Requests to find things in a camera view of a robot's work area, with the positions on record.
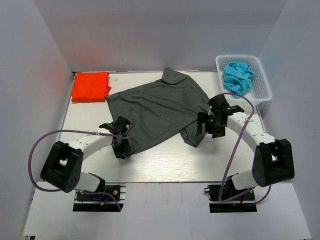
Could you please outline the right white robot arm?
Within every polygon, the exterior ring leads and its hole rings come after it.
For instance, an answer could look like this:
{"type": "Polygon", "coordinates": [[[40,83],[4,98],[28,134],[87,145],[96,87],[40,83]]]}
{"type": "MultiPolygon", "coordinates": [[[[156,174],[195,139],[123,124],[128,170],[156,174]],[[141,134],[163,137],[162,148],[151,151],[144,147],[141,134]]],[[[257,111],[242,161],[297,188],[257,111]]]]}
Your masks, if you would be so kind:
{"type": "Polygon", "coordinates": [[[259,128],[240,106],[229,105],[219,94],[208,102],[209,111],[197,114],[197,131],[210,134],[212,138],[225,136],[226,129],[238,135],[253,151],[252,168],[228,176],[224,174],[221,186],[226,195],[236,200],[244,190],[267,187],[295,177],[292,145],[287,139],[277,139],[259,128]]]}

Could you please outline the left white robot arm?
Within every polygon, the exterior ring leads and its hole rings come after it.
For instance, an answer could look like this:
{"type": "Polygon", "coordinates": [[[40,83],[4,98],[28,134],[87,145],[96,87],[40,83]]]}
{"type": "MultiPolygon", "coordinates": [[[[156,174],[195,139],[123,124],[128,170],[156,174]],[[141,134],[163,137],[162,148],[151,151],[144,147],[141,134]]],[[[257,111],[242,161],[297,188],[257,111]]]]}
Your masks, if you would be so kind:
{"type": "Polygon", "coordinates": [[[105,196],[105,180],[82,171],[83,161],[103,148],[111,146],[118,159],[132,154],[129,139],[135,134],[135,124],[119,116],[111,123],[101,124],[95,132],[79,131],[85,136],[71,142],[57,141],[53,144],[40,172],[42,180],[59,190],[88,192],[94,199],[105,196]]]}

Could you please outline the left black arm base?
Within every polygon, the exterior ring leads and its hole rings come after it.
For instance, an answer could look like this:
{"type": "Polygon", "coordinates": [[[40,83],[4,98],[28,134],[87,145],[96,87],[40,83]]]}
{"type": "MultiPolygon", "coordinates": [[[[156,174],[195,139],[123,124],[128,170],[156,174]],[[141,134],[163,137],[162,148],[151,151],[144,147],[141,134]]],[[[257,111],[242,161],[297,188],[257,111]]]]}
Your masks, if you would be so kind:
{"type": "Polygon", "coordinates": [[[77,191],[73,202],[74,212],[119,213],[126,198],[126,184],[106,183],[104,193],[87,194],[77,191]]]}

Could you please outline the dark grey t-shirt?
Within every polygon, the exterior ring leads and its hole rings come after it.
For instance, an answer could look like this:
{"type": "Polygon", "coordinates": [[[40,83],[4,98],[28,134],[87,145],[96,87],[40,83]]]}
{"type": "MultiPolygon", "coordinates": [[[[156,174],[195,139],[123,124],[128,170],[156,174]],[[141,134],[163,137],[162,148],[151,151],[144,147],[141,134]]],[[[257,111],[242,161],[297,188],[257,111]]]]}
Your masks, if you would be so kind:
{"type": "Polygon", "coordinates": [[[146,151],[180,134],[198,147],[205,134],[196,135],[199,112],[209,111],[207,94],[189,76],[166,68],[159,80],[114,93],[106,98],[113,119],[135,124],[128,140],[133,154],[146,151]]]}

